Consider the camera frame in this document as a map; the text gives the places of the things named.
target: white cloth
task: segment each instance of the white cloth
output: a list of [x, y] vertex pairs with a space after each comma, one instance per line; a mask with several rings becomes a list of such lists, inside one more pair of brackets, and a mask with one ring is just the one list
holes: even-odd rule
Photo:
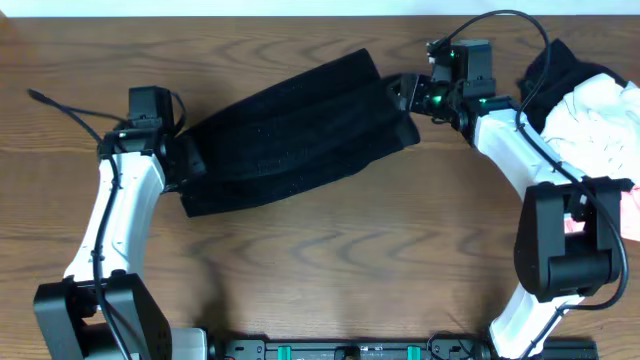
[[540, 134], [560, 157], [590, 177], [640, 184], [640, 89], [596, 75], [564, 96]]

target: wooden table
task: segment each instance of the wooden table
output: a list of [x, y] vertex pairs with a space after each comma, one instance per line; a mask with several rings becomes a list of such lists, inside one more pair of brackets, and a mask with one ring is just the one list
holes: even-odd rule
[[[429, 72], [424, 43], [466, 17], [21, 19], [0, 24], [0, 357], [48, 358], [35, 322], [38, 284], [59, 281], [97, 190], [95, 144], [30, 100], [124, 115], [127, 90], [182, 95], [191, 123], [362, 47], [380, 72]], [[637, 17], [543, 17], [583, 60], [640, 79]], [[494, 44], [499, 92], [541, 50], [515, 17], [464, 33]], [[428, 337], [485, 329], [517, 279], [520, 214], [497, 168], [448, 126], [415, 121], [422, 142], [361, 173], [256, 209], [188, 219], [162, 196], [145, 282], [172, 326], [207, 325], [272, 338]], [[99, 133], [113, 123], [91, 119]], [[555, 335], [592, 336], [605, 359], [640, 351], [640, 246], [615, 308], [572, 313]], [[603, 289], [595, 299], [613, 291]]]

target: robotic arm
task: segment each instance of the robotic arm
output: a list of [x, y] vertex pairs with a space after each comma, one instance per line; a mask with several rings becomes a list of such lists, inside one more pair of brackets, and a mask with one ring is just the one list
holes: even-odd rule
[[[578, 344], [576, 348], [575, 344], [544, 344], [550, 331], [543, 330], [560, 306], [578, 304], [603, 284], [617, 279], [620, 258], [602, 214], [525, 141], [523, 131], [548, 156], [559, 160], [530, 126], [516, 126], [515, 101], [495, 96], [488, 41], [439, 46], [437, 53], [430, 55], [432, 75], [398, 76], [389, 85], [390, 98], [400, 110], [450, 123], [498, 166], [523, 200], [514, 250], [520, 284], [504, 312], [492, 322], [490, 343], [465, 337], [433, 338], [426, 344], [238, 340], [225, 350], [225, 358], [292, 360], [295, 354], [295, 358], [333, 356], [340, 360], [375, 355], [387, 360], [396, 359], [399, 351], [408, 360], [514, 359], [543, 351], [551, 351], [558, 359], [597, 358], [589, 345]], [[171, 95], [166, 89], [131, 89], [129, 121], [127, 127], [108, 133], [108, 146], [100, 150], [116, 149], [113, 156], [121, 173], [103, 238], [100, 266], [104, 280], [101, 284], [93, 282], [92, 249], [111, 193], [113, 173], [105, 159], [100, 163], [98, 196], [80, 250], [62, 282], [38, 288], [34, 299], [38, 324], [54, 359], [121, 358], [104, 324], [87, 325], [82, 320], [97, 311], [92, 289], [102, 286], [131, 354], [141, 359], [204, 360], [212, 351], [206, 333], [200, 329], [170, 329], [141, 280], [146, 238], [158, 196], [184, 178], [187, 170], [180, 168], [179, 159], [195, 155], [173, 144], [176, 131]], [[568, 164], [564, 167], [575, 178], [583, 179], [619, 226], [620, 190], [628, 185], [608, 178], [588, 179]], [[584, 232], [564, 234], [563, 220], [569, 214], [585, 221]], [[254, 351], [239, 350], [249, 348]]]

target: white backdrop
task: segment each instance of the white backdrop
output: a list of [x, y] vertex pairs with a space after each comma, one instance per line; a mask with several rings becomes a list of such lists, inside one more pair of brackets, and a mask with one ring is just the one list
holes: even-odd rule
[[0, 0], [9, 17], [638, 15], [640, 0]]

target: folded black cloth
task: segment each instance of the folded black cloth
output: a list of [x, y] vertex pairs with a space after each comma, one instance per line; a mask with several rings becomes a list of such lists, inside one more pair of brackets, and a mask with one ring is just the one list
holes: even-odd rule
[[[524, 100], [529, 95], [542, 74], [544, 54], [543, 50], [529, 65], [524, 78], [518, 81], [521, 100]], [[538, 133], [541, 133], [544, 129], [547, 115], [562, 100], [562, 97], [572, 92], [574, 87], [585, 80], [601, 73], [611, 76], [616, 80], [616, 83], [623, 87], [627, 84], [620, 75], [605, 66], [578, 60], [567, 45], [559, 39], [554, 40], [551, 43], [549, 73], [538, 94], [525, 108], [525, 114], [527, 114], [531, 126]]]
[[209, 117], [178, 141], [206, 171], [179, 189], [188, 216], [268, 204], [353, 175], [420, 141], [366, 50], [286, 80]]

